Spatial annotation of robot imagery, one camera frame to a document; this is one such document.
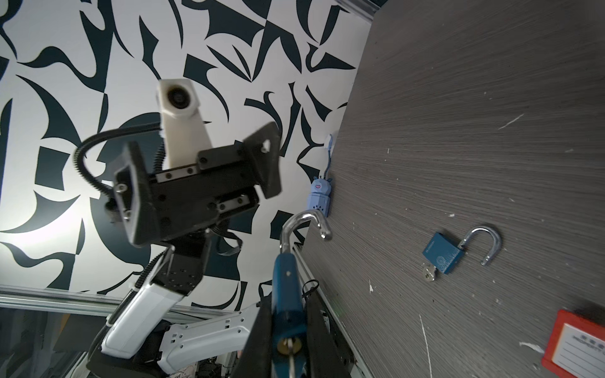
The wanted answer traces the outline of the red safety padlock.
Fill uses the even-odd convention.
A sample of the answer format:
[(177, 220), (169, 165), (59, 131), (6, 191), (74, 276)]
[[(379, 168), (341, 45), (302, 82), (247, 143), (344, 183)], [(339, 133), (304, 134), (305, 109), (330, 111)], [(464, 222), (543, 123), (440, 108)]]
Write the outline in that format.
[(604, 377), (604, 326), (559, 310), (541, 365), (557, 377)]

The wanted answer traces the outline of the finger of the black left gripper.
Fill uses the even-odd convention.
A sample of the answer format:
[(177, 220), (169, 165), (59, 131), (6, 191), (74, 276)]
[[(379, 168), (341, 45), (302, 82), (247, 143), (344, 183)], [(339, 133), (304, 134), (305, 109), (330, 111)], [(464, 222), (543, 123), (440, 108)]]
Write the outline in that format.
[(269, 122), (244, 140), (244, 151), (251, 163), (256, 183), (265, 198), (281, 193), (280, 132), (275, 122)]
[(157, 243), (161, 228), (150, 176), (136, 142), (124, 145), (113, 174), (113, 193), (126, 236), (133, 246)]

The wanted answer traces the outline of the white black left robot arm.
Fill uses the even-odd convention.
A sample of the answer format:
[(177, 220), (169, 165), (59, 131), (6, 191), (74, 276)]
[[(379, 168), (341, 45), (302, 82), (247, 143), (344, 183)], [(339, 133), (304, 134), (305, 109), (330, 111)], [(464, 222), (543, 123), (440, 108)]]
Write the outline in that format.
[(165, 247), (108, 317), (88, 354), (98, 377), (165, 377), (161, 366), (165, 315), (202, 281), (214, 235), (228, 222), (281, 191), (280, 132), (269, 123), (244, 141), (194, 149), (193, 161), (149, 173), (136, 142), (126, 143), (113, 185), (99, 184), (112, 221), (130, 244)]

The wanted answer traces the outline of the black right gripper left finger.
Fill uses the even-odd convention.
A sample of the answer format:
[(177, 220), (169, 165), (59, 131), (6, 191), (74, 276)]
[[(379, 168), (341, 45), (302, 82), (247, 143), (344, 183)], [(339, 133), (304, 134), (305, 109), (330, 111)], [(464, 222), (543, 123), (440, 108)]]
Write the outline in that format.
[(233, 378), (271, 378), (273, 342), (272, 296), (264, 297)]

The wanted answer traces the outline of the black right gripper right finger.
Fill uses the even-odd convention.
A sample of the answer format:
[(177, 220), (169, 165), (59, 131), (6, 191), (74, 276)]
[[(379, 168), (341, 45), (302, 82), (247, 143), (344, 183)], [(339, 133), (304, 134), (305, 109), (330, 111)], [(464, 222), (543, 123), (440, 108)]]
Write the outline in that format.
[(307, 377), (345, 378), (351, 374), (339, 355), (337, 345), (321, 314), (321, 299), (316, 291), (305, 297), (307, 317)]

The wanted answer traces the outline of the small dark blue padlock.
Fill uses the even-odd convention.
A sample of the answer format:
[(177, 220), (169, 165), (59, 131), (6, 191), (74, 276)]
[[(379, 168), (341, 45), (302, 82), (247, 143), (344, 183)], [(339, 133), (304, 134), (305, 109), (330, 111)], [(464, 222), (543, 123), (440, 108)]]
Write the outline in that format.
[(438, 272), (449, 274), (465, 254), (467, 244), (480, 232), (485, 232), (493, 239), (493, 245), (487, 255), (481, 260), (482, 266), (488, 266), (500, 252), (503, 241), (501, 235), (494, 228), (480, 225), (466, 233), (457, 244), (450, 241), (443, 234), (436, 232), (422, 252), (427, 264), (422, 267), (422, 277), (427, 282), (436, 280)]

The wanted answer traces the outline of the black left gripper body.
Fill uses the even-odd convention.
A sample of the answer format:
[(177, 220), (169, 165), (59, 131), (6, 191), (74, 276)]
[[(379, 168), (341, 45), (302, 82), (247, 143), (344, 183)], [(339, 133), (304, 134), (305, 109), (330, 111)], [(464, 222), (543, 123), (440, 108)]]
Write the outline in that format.
[(157, 243), (209, 228), (259, 203), (242, 143), (202, 151), (192, 165), (148, 174), (161, 228)]

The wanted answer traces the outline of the light blue device left wall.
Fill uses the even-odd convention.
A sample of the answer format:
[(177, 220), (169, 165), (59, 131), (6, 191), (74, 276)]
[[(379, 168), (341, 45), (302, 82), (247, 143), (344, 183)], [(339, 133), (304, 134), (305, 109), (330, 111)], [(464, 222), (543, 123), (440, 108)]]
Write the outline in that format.
[(325, 217), (329, 216), (332, 178), (329, 177), (329, 170), (332, 164), (332, 150), (334, 147), (335, 136), (329, 134), (326, 138), (324, 148), (327, 150), (328, 162), (322, 175), (315, 177), (310, 186), (310, 194), (307, 198), (307, 209), (315, 209), (323, 213)]

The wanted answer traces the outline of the blue padlock with key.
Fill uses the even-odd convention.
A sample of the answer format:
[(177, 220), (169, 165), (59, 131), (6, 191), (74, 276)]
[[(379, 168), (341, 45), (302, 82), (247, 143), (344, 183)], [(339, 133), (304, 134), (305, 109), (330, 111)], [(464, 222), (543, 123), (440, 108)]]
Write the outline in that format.
[(332, 239), (327, 219), (317, 209), (292, 216), (282, 227), (280, 253), (274, 263), (271, 305), (271, 361), (275, 377), (302, 377), (308, 362), (307, 314), (298, 263), (290, 243), (291, 234), (306, 222), (316, 225), (324, 240)]

